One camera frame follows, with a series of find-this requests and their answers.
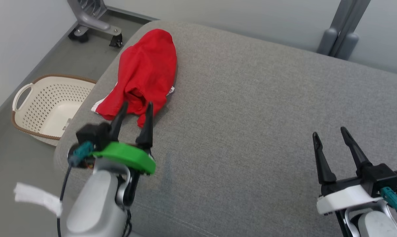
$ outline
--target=white wall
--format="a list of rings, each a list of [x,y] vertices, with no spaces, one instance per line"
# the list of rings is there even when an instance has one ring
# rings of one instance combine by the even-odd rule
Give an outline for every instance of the white wall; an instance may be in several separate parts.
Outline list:
[[[397,0],[371,0],[349,61],[397,73]]]
[[[0,0],[0,106],[75,22],[66,0]]]
[[[340,0],[105,0],[110,7],[162,20],[213,26],[316,51]]]

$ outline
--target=red cloth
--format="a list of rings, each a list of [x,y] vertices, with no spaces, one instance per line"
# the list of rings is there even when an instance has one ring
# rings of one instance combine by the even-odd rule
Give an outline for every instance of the red cloth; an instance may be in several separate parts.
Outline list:
[[[153,115],[165,105],[175,70],[176,50],[172,36],[160,29],[149,31],[122,53],[118,83],[96,112],[112,120],[126,100],[127,113],[139,115],[137,124],[143,127],[147,104],[153,102]]]

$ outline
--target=brown basket rim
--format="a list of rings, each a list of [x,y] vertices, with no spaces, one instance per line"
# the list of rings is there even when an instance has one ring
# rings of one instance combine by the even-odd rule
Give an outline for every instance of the brown basket rim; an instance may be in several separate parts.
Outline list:
[[[37,78],[32,83],[36,84],[36,82],[40,81],[41,79],[46,78],[46,77],[52,77],[52,76],[71,78],[71,79],[76,79],[76,80],[81,80],[81,81],[86,81],[86,82],[90,82],[90,83],[96,84],[96,81],[94,81],[92,79],[88,79],[88,78],[81,77],[81,76],[75,76],[75,75],[66,75],[66,74],[46,74],[46,75],[43,75],[43,76]],[[39,132],[33,132],[33,131],[30,131],[28,129],[25,129],[25,128],[22,128],[22,127],[18,126],[18,124],[16,124],[16,122],[15,122],[15,114],[16,114],[15,111],[13,111],[12,114],[11,114],[11,123],[13,123],[13,126],[16,129],[20,130],[21,132],[25,132],[25,133],[28,133],[30,135],[36,136],[36,137],[48,138],[48,139],[52,139],[52,140],[59,140],[60,139],[60,137],[50,136],[50,135],[42,134],[42,133],[39,133]]]

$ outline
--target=basket label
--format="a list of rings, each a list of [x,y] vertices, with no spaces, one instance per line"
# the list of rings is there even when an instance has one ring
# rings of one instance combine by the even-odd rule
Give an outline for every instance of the basket label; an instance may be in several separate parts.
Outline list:
[[[68,126],[69,122],[71,121],[71,118],[68,118],[67,123],[65,124],[65,126],[62,128],[63,131],[65,131],[65,128]]]

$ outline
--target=green bracket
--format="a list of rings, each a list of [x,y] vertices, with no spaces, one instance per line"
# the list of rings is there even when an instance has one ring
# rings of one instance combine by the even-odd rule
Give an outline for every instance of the green bracket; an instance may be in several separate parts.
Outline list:
[[[128,144],[111,142],[104,150],[90,155],[103,156],[146,174],[154,174],[156,170],[156,162],[144,150]]]

